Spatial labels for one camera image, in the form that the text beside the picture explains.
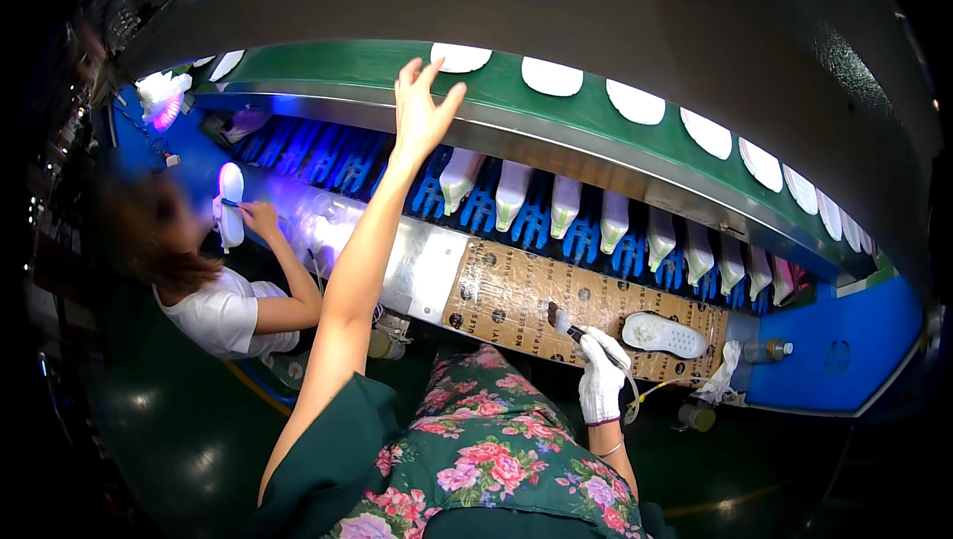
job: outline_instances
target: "white t-shirt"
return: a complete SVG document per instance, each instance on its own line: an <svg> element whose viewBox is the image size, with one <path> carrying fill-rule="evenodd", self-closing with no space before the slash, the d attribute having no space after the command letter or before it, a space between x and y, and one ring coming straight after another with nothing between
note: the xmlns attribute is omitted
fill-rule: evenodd
<svg viewBox="0 0 953 539"><path fill-rule="evenodd" d="M245 359L262 353L284 352L297 345L298 331L254 334L258 297L288 297L274 283L249 283L222 267L218 280L197 290L172 307L163 306L155 286L152 294L162 313L180 331L220 359Z"/></svg>

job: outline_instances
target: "white cloth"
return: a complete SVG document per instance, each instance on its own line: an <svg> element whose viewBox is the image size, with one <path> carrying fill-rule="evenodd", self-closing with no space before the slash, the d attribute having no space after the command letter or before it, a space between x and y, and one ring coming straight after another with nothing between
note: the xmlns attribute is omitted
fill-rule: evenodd
<svg viewBox="0 0 953 539"><path fill-rule="evenodd" d="M625 373L609 361L612 353L627 368L632 360L618 341L596 327L583 327L585 334L579 341L586 360L585 371L579 380L579 404L586 425L596 426L619 418L618 393L625 385Z"/></svg>
<svg viewBox="0 0 953 539"><path fill-rule="evenodd" d="M731 388L729 386L731 376L735 373L735 367L738 366L738 357L741 354L742 345L738 341L726 342L724 348L721 350L723 357L721 366L718 367L715 375L712 376L712 381L718 383L718 385L716 386L711 382L705 382L701 390L694 392L692 396L697 396L701 400L711 404L720 403L724 399L725 394L730 393L728 389Z"/></svg>
<svg viewBox="0 0 953 539"><path fill-rule="evenodd" d="M249 283L232 269L222 267L218 280L197 290L172 307L163 306L158 290L155 301L180 331L219 359L245 359L266 352L284 352L298 342L298 332L255 334L258 297L288 297L274 283Z"/></svg>

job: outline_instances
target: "cardboard sheet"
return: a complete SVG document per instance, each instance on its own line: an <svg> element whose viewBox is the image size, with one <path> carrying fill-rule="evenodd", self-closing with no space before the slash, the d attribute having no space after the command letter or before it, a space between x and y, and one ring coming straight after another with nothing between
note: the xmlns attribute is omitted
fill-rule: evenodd
<svg viewBox="0 0 953 539"><path fill-rule="evenodd" d="M443 322L487 342L581 367L576 343L557 335L547 322L550 301L569 312L571 324L595 326L616 339L621 338L626 316L651 310L701 332L708 342L705 354L690 360L623 345L637 378L664 382L711 377L721 365L728 313L720 307L480 239L467 244ZM701 387L689 380L678 384Z"/></svg>

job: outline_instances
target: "daisy print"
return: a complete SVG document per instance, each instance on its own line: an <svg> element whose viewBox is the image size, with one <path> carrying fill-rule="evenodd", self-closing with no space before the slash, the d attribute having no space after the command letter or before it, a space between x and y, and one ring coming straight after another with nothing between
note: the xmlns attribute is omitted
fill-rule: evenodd
<svg viewBox="0 0 953 539"><path fill-rule="evenodd" d="M300 380L304 375L304 368L296 361L292 361L288 366L288 375L292 380Z"/></svg>

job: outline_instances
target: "purple light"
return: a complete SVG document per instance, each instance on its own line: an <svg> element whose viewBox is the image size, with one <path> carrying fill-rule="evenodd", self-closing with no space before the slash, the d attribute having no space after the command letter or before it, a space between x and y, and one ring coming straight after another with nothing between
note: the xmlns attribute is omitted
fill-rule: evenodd
<svg viewBox="0 0 953 539"><path fill-rule="evenodd" d="M159 114L152 120L152 126L155 128L155 131L165 131L173 124L179 109L182 107L182 96L183 93L176 92L166 101L166 105L162 107Z"/></svg>

